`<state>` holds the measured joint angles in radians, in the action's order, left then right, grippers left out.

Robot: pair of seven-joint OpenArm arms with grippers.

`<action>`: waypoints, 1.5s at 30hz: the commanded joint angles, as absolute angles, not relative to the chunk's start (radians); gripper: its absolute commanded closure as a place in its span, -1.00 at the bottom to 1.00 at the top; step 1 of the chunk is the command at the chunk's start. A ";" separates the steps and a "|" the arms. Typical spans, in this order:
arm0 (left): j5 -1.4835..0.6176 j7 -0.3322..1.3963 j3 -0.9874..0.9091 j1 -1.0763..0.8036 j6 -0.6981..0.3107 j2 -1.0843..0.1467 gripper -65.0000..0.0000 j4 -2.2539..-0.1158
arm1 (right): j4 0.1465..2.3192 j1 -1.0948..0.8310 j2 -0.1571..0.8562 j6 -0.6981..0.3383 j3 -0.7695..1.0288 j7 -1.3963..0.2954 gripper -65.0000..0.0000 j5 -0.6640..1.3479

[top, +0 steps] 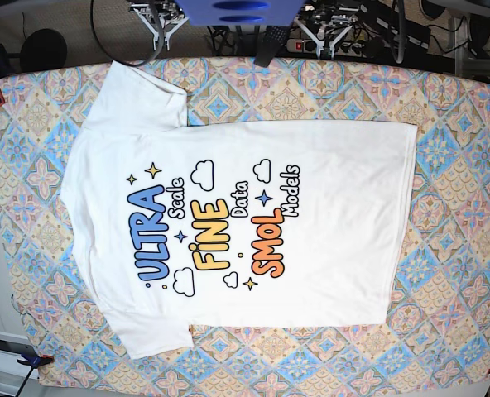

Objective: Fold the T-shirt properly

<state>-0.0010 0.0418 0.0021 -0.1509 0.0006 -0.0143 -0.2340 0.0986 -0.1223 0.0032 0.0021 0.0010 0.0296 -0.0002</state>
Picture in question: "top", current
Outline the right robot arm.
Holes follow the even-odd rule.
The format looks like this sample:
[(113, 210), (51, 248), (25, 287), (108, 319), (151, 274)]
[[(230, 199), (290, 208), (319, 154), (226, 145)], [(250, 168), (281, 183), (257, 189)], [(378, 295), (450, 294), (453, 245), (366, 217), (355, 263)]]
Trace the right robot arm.
[(189, 20), (184, 10), (175, 2), (128, 1), (134, 12), (153, 35), (153, 49), (170, 49), (171, 37)]

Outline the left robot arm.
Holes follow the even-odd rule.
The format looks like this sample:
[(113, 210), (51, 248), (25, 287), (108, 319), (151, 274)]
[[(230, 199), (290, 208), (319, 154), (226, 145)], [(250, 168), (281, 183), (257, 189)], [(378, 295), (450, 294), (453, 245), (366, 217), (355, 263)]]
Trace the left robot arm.
[(362, 1), (305, 1), (293, 20), (299, 38), (290, 39), (288, 50), (332, 60), (348, 34), (355, 29)]

